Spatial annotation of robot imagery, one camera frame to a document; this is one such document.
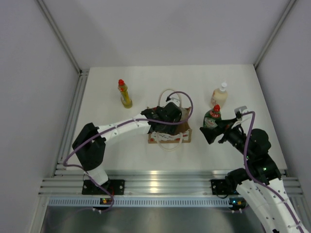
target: bottle with red cap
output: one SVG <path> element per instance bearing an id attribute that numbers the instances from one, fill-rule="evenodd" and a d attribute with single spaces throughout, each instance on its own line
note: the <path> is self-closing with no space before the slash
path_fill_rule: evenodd
<path id="1" fill-rule="evenodd" d="M 214 129 L 217 127 L 216 120 L 221 120 L 222 116 L 220 113 L 220 106 L 216 104 L 213 109 L 209 110 L 205 116 L 203 121 L 203 127 Z"/>
<path id="2" fill-rule="evenodd" d="M 122 79 L 119 79 L 118 89 L 121 93 L 121 102 L 125 108 L 131 108 L 133 106 L 132 100 L 127 92 L 127 85 Z"/>

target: gray floor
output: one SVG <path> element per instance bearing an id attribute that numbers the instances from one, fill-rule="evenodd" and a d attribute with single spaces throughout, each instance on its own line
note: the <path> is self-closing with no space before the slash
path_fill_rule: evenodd
<path id="1" fill-rule="evenodd" d="M 114 208 L 107 213 L 50 207 L 41 233 L 262 233 L 248 209 L 242 214 L 218 208 Z"/>

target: white bottle cap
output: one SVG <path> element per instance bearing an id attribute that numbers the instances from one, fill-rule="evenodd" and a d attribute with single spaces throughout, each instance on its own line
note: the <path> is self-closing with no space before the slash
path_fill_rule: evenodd
<path id="1" fill-rule="evenodd" d="M 222 87 L 219 88 L 219 89 L 220 89 L 220 91 L 225 92 L 225 88 L 226 88 L 226 87 L 227 87 L 227 83 L 226 83 L 226 82 L 223 82 L 223 83 L 222 83 Z"/>

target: bottle cap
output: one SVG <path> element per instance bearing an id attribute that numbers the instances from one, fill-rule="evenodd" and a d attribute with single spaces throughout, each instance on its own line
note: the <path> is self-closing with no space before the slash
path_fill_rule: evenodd
<path id="1" fill-rule="evenodd" d="M 123 86 L 124 85 L 124 81 L 122 79 L 119 79 L 119 85 Z"/>
<path id="2" fill-rule="evenodd" d="M 215 111 L 215 112 L 219 112 L 219 111 L 220 111 L 220 106 L 219 106 L 218 104 L 216 104 L 216 105 L 214 106 L 214 111 Z"/>
<path id="3" fill-rule="evenodd" d="M 227 87 L 227 83 L 223 82 L 222 87 L 220 88 L 221 91 L 225 91 L 225 88 Z"/>

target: red bottle cap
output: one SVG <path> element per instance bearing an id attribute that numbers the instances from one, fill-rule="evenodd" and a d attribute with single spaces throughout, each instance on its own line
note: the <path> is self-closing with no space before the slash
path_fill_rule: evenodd
<path id="1" fill-rule="evenodd" d="M 123 86 L 124 85 L 124 81 L 122 79 L 119 79 L 119 85 Z"/>
<path id="2" fill-rule="evenodd" d="M 214 106 L 214 111 L 215 111 L 215 112 L 219 112 L 219 111 L 220 111 L 220 106 L 219 106 L 218 104 L 216 104 L 216 105 Z"/>

